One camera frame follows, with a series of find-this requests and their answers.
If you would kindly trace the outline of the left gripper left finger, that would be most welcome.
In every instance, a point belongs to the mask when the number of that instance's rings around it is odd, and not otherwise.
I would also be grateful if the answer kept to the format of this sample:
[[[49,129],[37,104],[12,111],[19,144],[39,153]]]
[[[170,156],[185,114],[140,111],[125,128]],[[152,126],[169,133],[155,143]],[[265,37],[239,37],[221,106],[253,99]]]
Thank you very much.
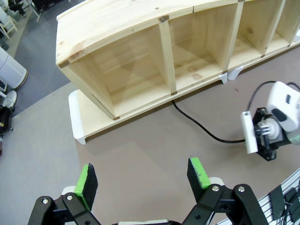
[[[74,190],[61,194],[59,198],[39,197],[33,207],[29,225],[99,225],[92,214],[92,206],[98,188],[93,164],[85,164]]]

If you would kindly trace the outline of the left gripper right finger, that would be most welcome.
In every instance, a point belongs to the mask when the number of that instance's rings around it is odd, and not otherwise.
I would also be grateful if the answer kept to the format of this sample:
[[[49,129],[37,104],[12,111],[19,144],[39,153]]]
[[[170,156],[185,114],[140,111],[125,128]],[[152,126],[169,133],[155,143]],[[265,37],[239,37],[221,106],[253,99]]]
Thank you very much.
[[[267,225],[266,216],[252,190],[247,184],[233,189],[211,183],[201,161],[190,157],[187,178],[196,205],[183,221],[184,225],[208,225],[216,213],[224,213],[233,225]]]

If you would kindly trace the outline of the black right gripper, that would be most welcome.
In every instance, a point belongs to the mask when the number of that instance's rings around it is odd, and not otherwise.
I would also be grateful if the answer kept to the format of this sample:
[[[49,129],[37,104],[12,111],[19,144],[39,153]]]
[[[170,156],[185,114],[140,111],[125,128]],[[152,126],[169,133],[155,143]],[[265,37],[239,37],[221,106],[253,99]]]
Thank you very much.
[[[281,127],[264,107],[257,108],[253,117],[257,153],[267,161],[276,158],[276,149],[281,141]]]

